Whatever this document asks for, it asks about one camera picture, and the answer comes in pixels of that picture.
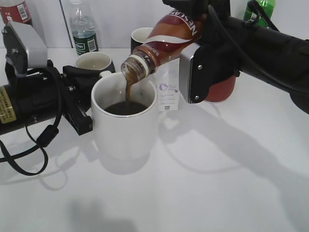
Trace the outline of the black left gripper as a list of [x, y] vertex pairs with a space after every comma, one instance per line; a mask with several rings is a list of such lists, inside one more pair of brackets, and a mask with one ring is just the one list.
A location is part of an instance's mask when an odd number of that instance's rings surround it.
[[58, 114], [58, 97], [61, 97], [61, 114], [78, 135], [93, 130], [93, 120], [80, 104], [80, 78], [98, 81], [100, 73], [112, 72], [112, 67], [102, 70], [63, 66], [62, 74], [47, 61], [45, 68], [30, 69], [27, 76], [17, 77], [14, 67], [6, 63], [8, 85], [4, 88], [12, 104], [14, 121], [46, 121]]

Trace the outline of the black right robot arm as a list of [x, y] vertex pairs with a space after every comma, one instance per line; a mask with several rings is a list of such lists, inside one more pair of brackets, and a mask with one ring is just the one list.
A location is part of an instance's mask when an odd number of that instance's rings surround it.
[[166, 0], [191, 19], [206, 16], [200, 38], [182, 50], [180, 92], [187, 103], [200, 103], [210, 88], [246, 73], [287, 92], [302, 111], [309, 110], [309, 42], [280, 32], [272, 22], [231, 16], [228, 0]]

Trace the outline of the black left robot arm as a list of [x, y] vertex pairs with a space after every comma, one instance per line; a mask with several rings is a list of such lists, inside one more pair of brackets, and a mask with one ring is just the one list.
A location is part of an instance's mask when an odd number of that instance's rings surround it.
[[101, 78], [100, 71], [64, 66], [60, 73], [51, 60], [18, 77], [6, 63], [8, 84], [0, 88], [0, 133], [6, 134], [61, 114], [78, 135], [89, 133], [93, 121], [87, 115], [91, 91]]

